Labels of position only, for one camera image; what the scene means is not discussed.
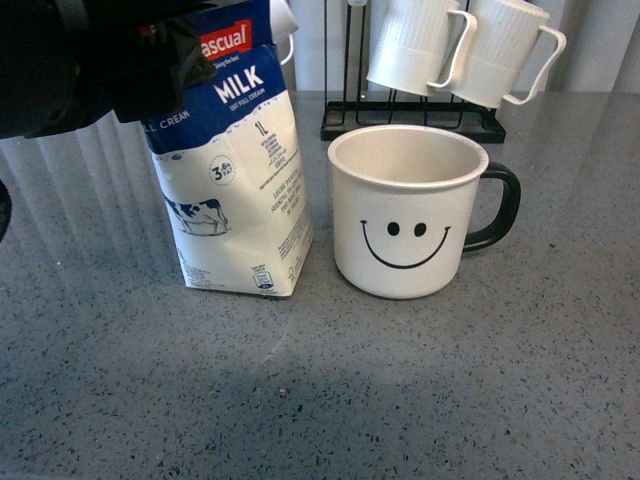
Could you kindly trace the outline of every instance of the milk carton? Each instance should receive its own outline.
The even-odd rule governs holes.
[[[180,111],[143,122],[185,283],[291,295],[312,225],[269,1],[189,19],[217,73]]]

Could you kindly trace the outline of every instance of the smiley face mug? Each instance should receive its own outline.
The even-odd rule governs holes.
[[[388,298],[434,293],[463,252],[492,245],[515,222],[520,182],[476,142],[429,127],[383,125],[329,146],[336,265],[356,287]],[[503,182],[500,209],[468,233],[481,178]]]

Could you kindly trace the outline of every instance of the drawn eye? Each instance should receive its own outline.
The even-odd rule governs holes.
[[[427,226],[424,223],[419,223],[416,225],[416,228],[413,229],[413,234],[416,237],[421,237],[427,232]]]
[[[400,225],[398,225],[396,222],[391,222],[389,225],[387,225],[387,232],[389,232],[389,235],[395,237],[400,233]]]

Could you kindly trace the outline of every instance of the cow illustration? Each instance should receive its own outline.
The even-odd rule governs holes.
[[[177,203],[164,196],[181,230],[189,235],[213,237],[229,230],[229,219],[224,216],[220,202],[211,198],[200,203]]]

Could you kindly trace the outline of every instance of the pascual logo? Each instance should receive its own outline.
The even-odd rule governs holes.
[[[215,60],[235,52],[251,50],[251,20],[239,20],[231,27],[200,37],[202,54]]]

